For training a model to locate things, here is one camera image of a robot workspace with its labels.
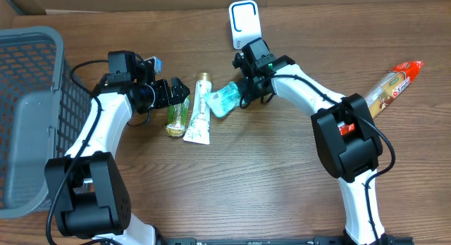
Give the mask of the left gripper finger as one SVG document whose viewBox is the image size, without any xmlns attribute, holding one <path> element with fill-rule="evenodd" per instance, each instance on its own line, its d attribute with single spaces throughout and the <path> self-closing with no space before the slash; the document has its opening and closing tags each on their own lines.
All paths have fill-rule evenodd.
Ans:
<svg viewBox="0 0 451 245">
<path fill-rule="evenodd" d="M 172 84 L 171 91 L 173 94 L 188 94 L 189 93 L 189 88 L 185 84 L 182 83 L 180 78 L 172 77 L 171 84 Z"/>
<path fill-rule="evenodd" d="M 190 95 L 190 89 L 185 86 L 172 86 L 172 101 L 171 105 L 183 103 L 185 99 Z"/>
</svg>

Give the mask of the green tea drink pouch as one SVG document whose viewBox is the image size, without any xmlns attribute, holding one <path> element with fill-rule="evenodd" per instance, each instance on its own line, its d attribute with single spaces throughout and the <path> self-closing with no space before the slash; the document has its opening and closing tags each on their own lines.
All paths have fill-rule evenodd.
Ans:
<svg viewBox="0 0 451 245">
<path fill-rule="evenodd" d="M 182 103 L 168 107 L 166 133 L 169 137 L 182 137 L 187 130 L 190 96 Z"/>
</svg>

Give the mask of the teal snack packet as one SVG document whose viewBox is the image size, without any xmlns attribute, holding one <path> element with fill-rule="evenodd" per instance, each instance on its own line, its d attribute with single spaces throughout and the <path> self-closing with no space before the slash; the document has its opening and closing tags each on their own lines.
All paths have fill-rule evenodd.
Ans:
<svg viewBox="0 0 451 245">
<path fill-rule="evenodd" d="M 217 118 L 229 114 L 240 105 L 241 94 L 235 82 L 229 82 L 222 89 L 204 95 L 204 99 Z"/>
</svg>

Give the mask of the white tube gold cap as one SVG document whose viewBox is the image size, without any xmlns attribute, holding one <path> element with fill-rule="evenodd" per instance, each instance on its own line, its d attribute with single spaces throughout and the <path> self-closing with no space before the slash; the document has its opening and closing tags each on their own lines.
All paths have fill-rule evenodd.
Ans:
<svg viewBox="0 0 451 245">
<path fill-rule="evenodd" d="M 183 137 L 186 142 L 196 144 L 210 144 L 211 109 L 204 96 L 210 94 L 212 89 L 211 76 L 208 73 L 200 73 L 197 76 L 194 92 L 194 104 L 192 116 L 187 131 Z"/>
</svg>

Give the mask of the orange noodle packet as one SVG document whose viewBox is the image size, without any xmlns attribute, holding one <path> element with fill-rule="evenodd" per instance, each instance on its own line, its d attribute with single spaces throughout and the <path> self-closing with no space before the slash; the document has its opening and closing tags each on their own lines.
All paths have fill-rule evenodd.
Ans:
<svg viewBox="0 0 451 245">
<path fill-rule="evenodd" d="M 423 64 L 423 61 L 401 63 L 389 70 L 367 93 L 361 95 L 372 118 L 380 115 L 414 81 Z"/>
</svg>

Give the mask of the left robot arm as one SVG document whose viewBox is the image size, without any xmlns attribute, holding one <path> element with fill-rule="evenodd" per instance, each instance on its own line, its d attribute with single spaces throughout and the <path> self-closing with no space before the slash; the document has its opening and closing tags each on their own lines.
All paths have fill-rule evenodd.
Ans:
<svg viewBox="0 0 451 245">
<path fill-rule="evenodd" d="M 73 145 L 47 161 L 44 175 L 52 198 L 46 238 L 54 244 L 51 222 L 65 237 L 84 244 L 163 244 L 159 231 L 131 209 L 130 195 L 115 162 L 119 141 L 134 113 L 182 103 L 190 89 L 177 77 L 157 80 L 161 61 L 133 51 L 111 51 L 109 72 L 94 89 L 90 112 Z"/>
</svg>

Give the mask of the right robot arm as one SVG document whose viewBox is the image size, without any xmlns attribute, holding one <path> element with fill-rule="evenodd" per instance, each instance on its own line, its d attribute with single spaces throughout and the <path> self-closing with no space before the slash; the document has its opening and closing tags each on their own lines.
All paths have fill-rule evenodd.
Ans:
<svg viewBox="0 0 451 245">
<path fill-rule="evenodd" d="M 279 96 L 310 117 L 319 160 L 340 185 L 347 243 L 388 244 L 378 215 L 376 178 L 389 171 L 378 169 L 383 147 L 388 147 L 392 163 L 395 152 L 375 126 L 365 99 L 320 85 L 290 57 L 275 57 L 261 38 L 243 46 L 233 66 L 244 76 L 239 87 L 241 108 L 255 99 L 267 103 Z"/>
</svg>

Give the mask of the white barcode scanner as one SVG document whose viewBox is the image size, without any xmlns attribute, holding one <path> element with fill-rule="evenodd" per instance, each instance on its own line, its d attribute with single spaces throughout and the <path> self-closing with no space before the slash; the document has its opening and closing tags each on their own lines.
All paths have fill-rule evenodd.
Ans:
<svg viewBox="0 0 451 245">
<path fill-rule="evenodd" d="M 229 5 L 233 47 L 240 50 L 249 42 L 262 37 L 258 5 L 253 0 L 236 1 Z"/>
</svg>

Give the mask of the grey plastic basket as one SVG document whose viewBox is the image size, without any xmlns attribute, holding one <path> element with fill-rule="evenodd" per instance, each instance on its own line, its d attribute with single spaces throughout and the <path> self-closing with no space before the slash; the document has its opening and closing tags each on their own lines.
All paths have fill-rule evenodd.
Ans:
<svg viewBox="0 0 451 245">
<path fill-rule="evenodd" d="M 77 139 L 90 97 L 70 77 L 61 35 L 45 26 L 1 31 L 1 218 L 49 209 L 49 159 Z"/>
</svg>

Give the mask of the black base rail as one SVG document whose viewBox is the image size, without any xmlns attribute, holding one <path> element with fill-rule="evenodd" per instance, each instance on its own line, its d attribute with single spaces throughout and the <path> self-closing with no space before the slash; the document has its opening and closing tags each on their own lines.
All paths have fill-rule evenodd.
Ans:
<svg viewBox="0 0 451 245">
<path fill-rule="evenodd" d="M 317 236 L 311 239 L 210 239 L 165 238 L 156 244 L 166 245 L 342 245 L 351 244 L 343 236 Z"/>
</svg>

